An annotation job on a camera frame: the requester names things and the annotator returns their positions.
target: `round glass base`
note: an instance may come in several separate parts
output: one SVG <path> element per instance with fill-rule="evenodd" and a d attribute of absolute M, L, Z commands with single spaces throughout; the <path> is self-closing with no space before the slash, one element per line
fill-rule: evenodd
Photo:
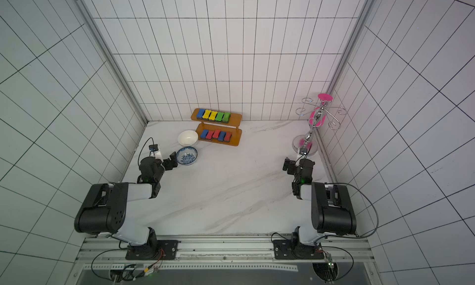
<path fill-rule="evenodd" d="M 317 142 L 312 138 L 308 142 L 307 146 L 304 147 L 305 144 L 305 135 L 301 134 L 298 135 L 294 138 L 292 141 L 292 148 L 294 148 L 294 151 L 297 154 L 302 154 L 303 152 L 308 152 L 307 156 L 312 156 L 317 152 L 318 149 L 318 144 Z"/>

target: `white bowl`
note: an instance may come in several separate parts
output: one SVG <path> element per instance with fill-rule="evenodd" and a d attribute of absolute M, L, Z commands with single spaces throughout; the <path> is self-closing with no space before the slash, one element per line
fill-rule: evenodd
<path fill-rule="evenodd" d="M 193 146 L 198 141 L 198 134 L 194 130 L 186 130 L 178 136 L 178 143 L 182 146 Z"/>

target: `blue block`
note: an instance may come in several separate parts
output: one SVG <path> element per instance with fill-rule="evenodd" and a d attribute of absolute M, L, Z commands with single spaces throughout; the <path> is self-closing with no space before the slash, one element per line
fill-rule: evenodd
<path fill-rule="evenodd" d="M 205 109 L 200 109 L 196 115 L 196 119 L 203 119 L 203 114 L 205 114 Z"/>
<path fill-rule="evenodd" d="M 205 139 L 206 138 L 206 135 L 208 134 L 209 130 L 207 129 L 203 129 L 203 132 L 201 133 L 201 135 L 199 136 L 200 139 Z"/>
<path fill-rule="evenodd" d="M 226 132 L 220 132 L 219 137 L 217 138 L 218 141 L 224 141 L 224 137 L 226 136 Z"/>

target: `colorful sponge block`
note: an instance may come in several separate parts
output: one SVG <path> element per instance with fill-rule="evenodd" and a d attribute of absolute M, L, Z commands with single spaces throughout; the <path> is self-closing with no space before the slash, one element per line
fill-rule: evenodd
<path fill-rule="evenodd" d="M 208 119 L 208 117 L 210 116 L 211 114 L 211 110 L 205 110 L 205 114 L 203 114 L 203 119 Z"/>
<path fill-rule="evenodd" d="M 220 141 L 220 142 L 224 141 L 224 136 L 225 135 L 226 135 L 226 132 L 220 132 L 219 133 L 219 138 L 217 140 Z"/>
<path fill-rule="evenodd" d="M 207 129 L 203 129 L 203 132 L 201 133 L 201 135 L 199 136 L 199 138 L 200 138 L 200 139 L 205 139 L 207 135 L 208 135 L 208 130 L 207 130 Z"/>
<path fill-rule="evenodd" d="M 203 119 L 203 115 L 205 114 L 205 109 L 200 109 L 198 114 L 196 114 L 196 119 Z"/>
<path fill-rule="evenodd" d="M 216 122 L 221 122 L 223 120 L 224 112 L 218 112 L 216 115 Z"/>
<path fill-rule="evenodd" d="M 219 133 L 221 132 L 220 129 L 217 129 L 214 131 L 214 134 L 213 134 L 213 139 L 217 139 L 219 137 Z"/>
<path fill-rule="evenodd" d="M 217 111 L 212 111 L 211 115 L 209 116 L 208 120 L 215 121 L 217 115 Z"/>
<path fill-rule="evenodd" d="M 228 123 L 230 116 L 231 116 L 231 113 L 224 113 L 222 121 L 223 121 L 224 123 Z"/>
<path fill-rule="evenodd" d="M 206 139 L 207 139 L 207 140 L 210 140 L 210 139 L 213 137 L 213 133 L 214 133 L 214 131 L 210 130 L 210 131 L 208 132 L 208 134 L 206 135 Z"/>
<path fill-rule="evenodd" d="M 224 137 L 224 141 L 225 141 L 225 142 L 229 142 L 229 141 L 231 140 L 231 135 L 232 135 L 232 133 L 227 132 L 227 133 L 226 133 L 226 136 Z"/>

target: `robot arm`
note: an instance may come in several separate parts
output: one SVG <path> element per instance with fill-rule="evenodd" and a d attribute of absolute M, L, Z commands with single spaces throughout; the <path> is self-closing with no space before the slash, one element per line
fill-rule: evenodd
<path fill-rule="evenodd" d="M 295 161 L 286 158 L 283 166 L 287 174 L 294 175 L 294 195 L 312 202 L 312 225 L 296 228 L 298 240 L 305 245 L 314 245 L 324 233 L 343 236 L 356 231 L 356 217 L 347 187 L 312 182 L 314 164 L 304 158 L 297 166 Z"/>
<path fill-rule="evenodd" d="M 163 162 L 146 157 L 139 165 L 137 183 L 92 185 L 74 219 L 75 230 L 114 237 L 129 243 L 129 252 L 136 258 L 153 258 L 159 251 L 155 231 L 126 217 L 127 202 L 157 197 L 163 173 L 177 166 L 175 152 Z"/>

